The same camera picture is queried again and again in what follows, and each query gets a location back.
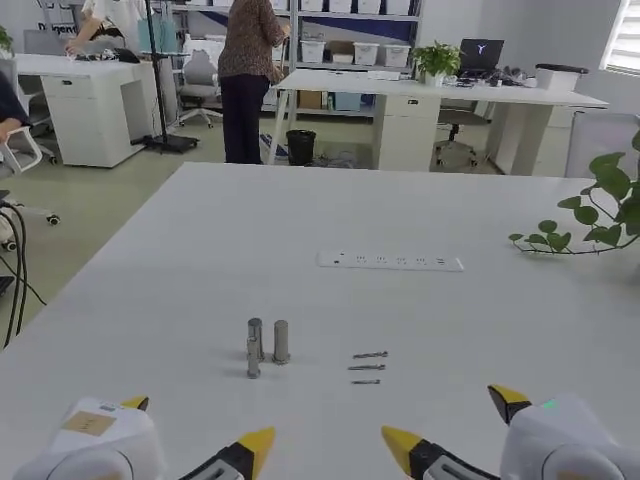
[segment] office chair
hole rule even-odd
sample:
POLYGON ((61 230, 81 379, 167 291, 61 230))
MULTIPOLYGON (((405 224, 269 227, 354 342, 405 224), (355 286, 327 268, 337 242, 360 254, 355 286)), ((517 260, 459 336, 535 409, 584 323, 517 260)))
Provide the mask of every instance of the office chair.
POLYGON ((439 125, 451 125, 449 138, 435 144, 436 165, 446 166, 446 159, 443 154, 447 150, 453 149, 466 152, 469 157, 469 164, 472 167, 478 166, 478 154, 471 145, 467 145, 456 140, 456 136, 460 133, 460 125, 482 126, 488 125, 490 120, 475 113, 478 102, 454 101, 448 100, 442 105, 440 114, 438 115, 439 125))
MULTIPOLYGON (((0 145, 0 178, 22 175, 32 169, 42 160, 42 150, 31 136, 30 127, 21 127, 10 132, 6 144, 0 145)), ((60 217, 50 210, 27 207, 13 198, 5 198, 6 202, 14 205, 25 216, 44 217, 49 225, 58 225, 60 217)), ((12 210, 5 210, 9 216, 12 210)), ((4 219, 0 219, 0 245, 7 251, 16 249, 13 232, 4 219)))
POLYGON ((190 57, 185 60, 182 72, 184 85, 178 94, 183 103, 194 103, 195 108, 180 115, 178 123, 184 126, 185 120, 199 116, 205 119, 209 128, 213 128, 211 118, 222 118, 222 114, 203 107, 209 99, 216 99, 220 95, 218 85, 218 57, 224 44, 211 40, 185 41, 185 53, 190 57))
POLYGON ((589 170, 591 161, 599 155, 625 152, 618 167, 629 177, 640 174, 640 154, 631 140, 640 130, 640 116, 610 112, 576 112, 571 123, 569 154, 564 176, 594 178, 589 170))

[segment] power strip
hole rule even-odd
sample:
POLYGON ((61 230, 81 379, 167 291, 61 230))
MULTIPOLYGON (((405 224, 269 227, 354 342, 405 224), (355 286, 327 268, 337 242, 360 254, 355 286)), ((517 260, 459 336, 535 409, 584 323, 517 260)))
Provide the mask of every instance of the power strip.
POLYGON ((362 252, 318 252, 319 267, 378 268, 384 270, 435 270, 463 272, 459 258, 429 257, 427 255, 385 255, 362 252))

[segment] black trash can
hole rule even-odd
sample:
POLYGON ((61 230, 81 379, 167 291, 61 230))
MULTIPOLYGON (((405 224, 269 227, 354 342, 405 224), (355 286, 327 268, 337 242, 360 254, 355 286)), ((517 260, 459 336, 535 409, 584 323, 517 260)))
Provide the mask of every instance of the black trash can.
POLYGON ((316 143, 316 132, 310 130, 289 130, 289 165, 304 167, 313 161, 313 147, 316 143))

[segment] laptop screen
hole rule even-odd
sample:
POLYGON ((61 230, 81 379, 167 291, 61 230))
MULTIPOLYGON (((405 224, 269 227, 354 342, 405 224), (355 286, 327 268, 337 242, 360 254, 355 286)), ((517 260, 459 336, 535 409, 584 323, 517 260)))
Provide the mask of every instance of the laptop screen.
POLYGON ((503 45, 504 40, 465 38, 460 45, 462 51, 460 70, 495 70, 500 61, 503 45))

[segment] woman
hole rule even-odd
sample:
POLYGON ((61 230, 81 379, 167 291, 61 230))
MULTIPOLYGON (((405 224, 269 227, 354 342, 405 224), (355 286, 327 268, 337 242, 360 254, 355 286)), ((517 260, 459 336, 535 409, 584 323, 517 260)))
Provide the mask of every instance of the woman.
POLYGON ((272 49, 289 36, 269 0, 234 0, 218 60, 227 163, 261 164, 260 111, 270 82, 279 80, 272 49))
POLYGON ((140 49, 138 21, 146 18, 144 0, 86 0, 85 22, 66 46, 70 53, 101 53, 106 48, 140 49))

